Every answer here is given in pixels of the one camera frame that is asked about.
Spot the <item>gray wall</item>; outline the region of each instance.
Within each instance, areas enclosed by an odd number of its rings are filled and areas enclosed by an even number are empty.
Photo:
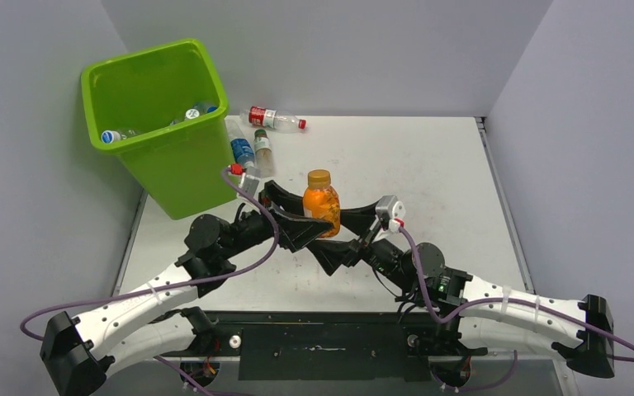
[[[634,342],[634,1],[555,0],[487,128],[537,290],[605,296]],[[616,372],[580,388],[634,394]]]
[[[88,142],[79,73],[123,52],[98,1],[0,1],[0,395],[56,394],[24,316],[111,293],[140,189]]]
[[[102,0],[130,50],[196,37],[234,112],[488,114],[551,0]]]

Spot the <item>red connector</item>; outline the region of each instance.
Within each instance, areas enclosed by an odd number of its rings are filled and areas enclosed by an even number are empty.
[[[238,163],[233,163],[232,165],[229,165],[229,171],[233,175],[237,175],[237,176],[242,176],[242,173],[244,173],[242,166],[239,165]]]

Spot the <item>table top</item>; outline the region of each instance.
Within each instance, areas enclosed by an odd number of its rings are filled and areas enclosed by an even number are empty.
[[[304,133],[269,131],[276,182],[301,195],[307,172],[328,169],[343,209],[397,195],[405,203],[405,227],[417,243],[430,242],[446,265],[486,281],[524,290],[509,230],[474,118],[306,117]],[[254,128],[241,125],[247,137]],[[239,200],[205,213],[232,221]],[[187,249],[193,219],[171,220],[149,197],[121,281],[121,293],[144,284]],[[345,228],[335,239],[355,235]],[[401,235],[390,241],[408,249]],[[254,263],[270,242],[234,257]],[[395,293],[399,291],[383,279]],[[205,310],[393,312],[397,308],[366,263],[327,276],[306,250],[278,249],[256,270],[231,278],[205,296]]]

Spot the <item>bottle with orange label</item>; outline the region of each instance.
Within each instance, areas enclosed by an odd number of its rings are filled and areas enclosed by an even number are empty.
[[[332,187],[329,171],[317,169],[307,174],[307,190],[302,196],[302,206],[305,217],[327,220],[334,225],[332,229],[323,233],[321,238],[330,238],[339,232],[341,207],[338,194]]]

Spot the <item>trash bin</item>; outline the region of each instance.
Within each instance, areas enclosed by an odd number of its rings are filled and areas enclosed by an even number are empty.
[[[174,41],[87,67],[83,107],[93,147],[116,155],[172,219],[234,199],[220,177],[233,162],[225,129],[227,95],[205,47]],[[217,109],[175,125],[196,103]],[[142,132],[105,144],[104,130]]]

